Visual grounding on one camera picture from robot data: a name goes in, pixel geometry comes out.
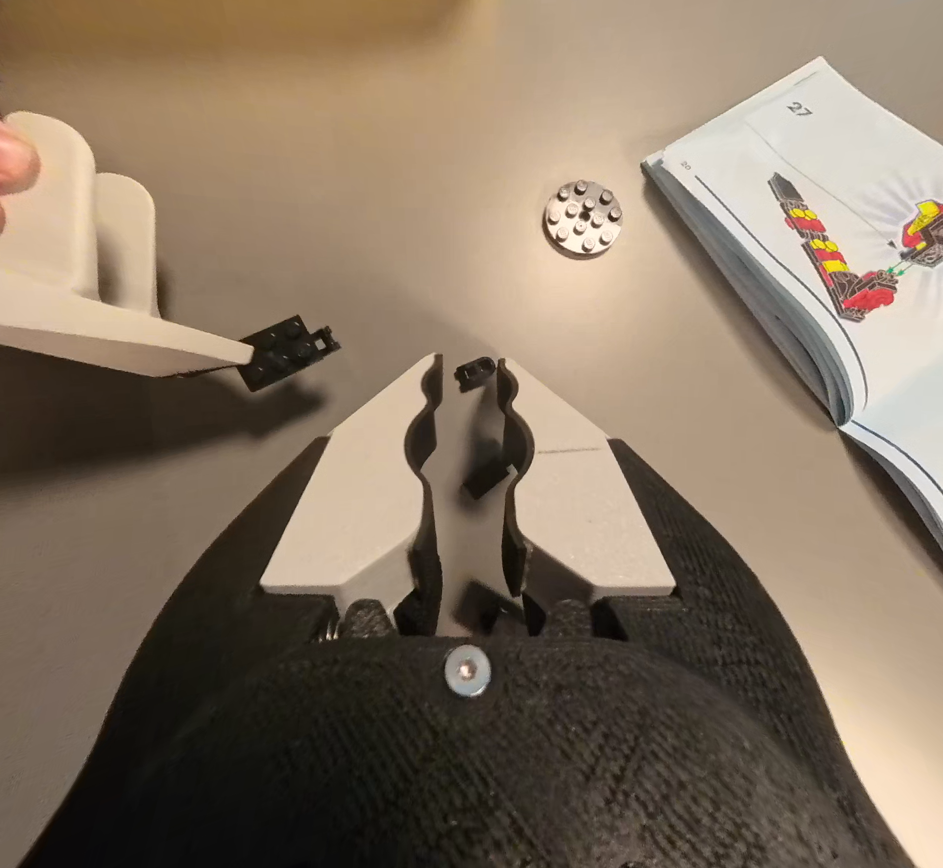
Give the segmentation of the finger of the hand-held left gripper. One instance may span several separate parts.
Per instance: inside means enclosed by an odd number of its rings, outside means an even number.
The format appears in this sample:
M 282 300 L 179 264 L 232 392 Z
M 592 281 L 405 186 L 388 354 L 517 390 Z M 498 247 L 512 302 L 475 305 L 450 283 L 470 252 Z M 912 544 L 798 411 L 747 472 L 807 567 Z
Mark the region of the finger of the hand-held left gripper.
M 241 367 L 253 359 L 253 346 L 241 341 L 7 271 L 1 275 L 1 344 L 145 377 Z

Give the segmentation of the black lego plate with clip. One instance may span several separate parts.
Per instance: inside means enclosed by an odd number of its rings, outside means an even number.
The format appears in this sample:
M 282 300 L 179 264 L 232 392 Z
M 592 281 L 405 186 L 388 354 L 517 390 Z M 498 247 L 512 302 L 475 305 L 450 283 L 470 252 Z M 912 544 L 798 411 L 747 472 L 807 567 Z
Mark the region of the black lego plate with clip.
M 249 362 L 238 367 L 251 393 L 321 363 L 342 347 L 329 326 L 309 329 L 298 314 L 253 332 L 240 342 L 253 352 Z

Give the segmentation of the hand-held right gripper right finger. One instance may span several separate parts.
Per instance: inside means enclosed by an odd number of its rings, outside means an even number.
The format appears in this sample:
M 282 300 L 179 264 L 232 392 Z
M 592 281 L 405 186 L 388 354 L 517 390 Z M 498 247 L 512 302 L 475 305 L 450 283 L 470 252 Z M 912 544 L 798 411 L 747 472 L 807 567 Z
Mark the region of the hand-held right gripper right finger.
M 564 600 L 669 597 L 674 578 L 606 432 L 518 362 L 501 359 L 501 564 L 513 598 L 548 616 Z

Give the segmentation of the person's left hand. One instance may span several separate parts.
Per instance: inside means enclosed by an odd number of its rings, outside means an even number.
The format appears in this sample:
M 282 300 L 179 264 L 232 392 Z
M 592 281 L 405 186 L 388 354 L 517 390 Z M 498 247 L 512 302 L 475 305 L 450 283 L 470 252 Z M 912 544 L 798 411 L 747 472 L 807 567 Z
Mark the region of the person's left hand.
M 1 196 L 32 188 L 41 172 L 41 161 L 29 140 L 1 121 Z

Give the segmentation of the round grey studded plate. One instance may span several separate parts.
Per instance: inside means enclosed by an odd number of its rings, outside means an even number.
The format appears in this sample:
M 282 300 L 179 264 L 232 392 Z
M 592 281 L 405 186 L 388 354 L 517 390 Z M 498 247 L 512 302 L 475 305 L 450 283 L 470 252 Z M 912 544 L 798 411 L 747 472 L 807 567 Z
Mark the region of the round grey studded plate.
M 562 184 L 545 204 L 541 228 L 562 254 L 574 259 L 599 257 L 622 231 L 623 211 L 616 194 L 594 180 Z

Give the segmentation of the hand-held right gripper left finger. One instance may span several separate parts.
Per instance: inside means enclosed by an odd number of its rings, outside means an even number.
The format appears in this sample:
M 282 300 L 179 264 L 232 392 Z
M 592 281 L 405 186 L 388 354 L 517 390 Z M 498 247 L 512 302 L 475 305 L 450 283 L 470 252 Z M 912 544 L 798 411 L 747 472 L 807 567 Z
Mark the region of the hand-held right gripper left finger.
M 442 563 L 431 486 L 443 357 L 422 357 L 336 426 L 260 586 L 333 600 L 344 617 L 379 603 L 404 634 L 435 634 Z

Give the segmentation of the open lego instruction booklet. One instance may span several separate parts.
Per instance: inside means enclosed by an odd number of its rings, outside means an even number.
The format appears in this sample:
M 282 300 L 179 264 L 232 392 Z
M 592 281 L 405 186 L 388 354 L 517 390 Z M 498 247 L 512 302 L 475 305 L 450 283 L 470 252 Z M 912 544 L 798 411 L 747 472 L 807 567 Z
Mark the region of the open lego instruction booklet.
M 941 544 L 941 145 L 817 58 L 641 168 Z

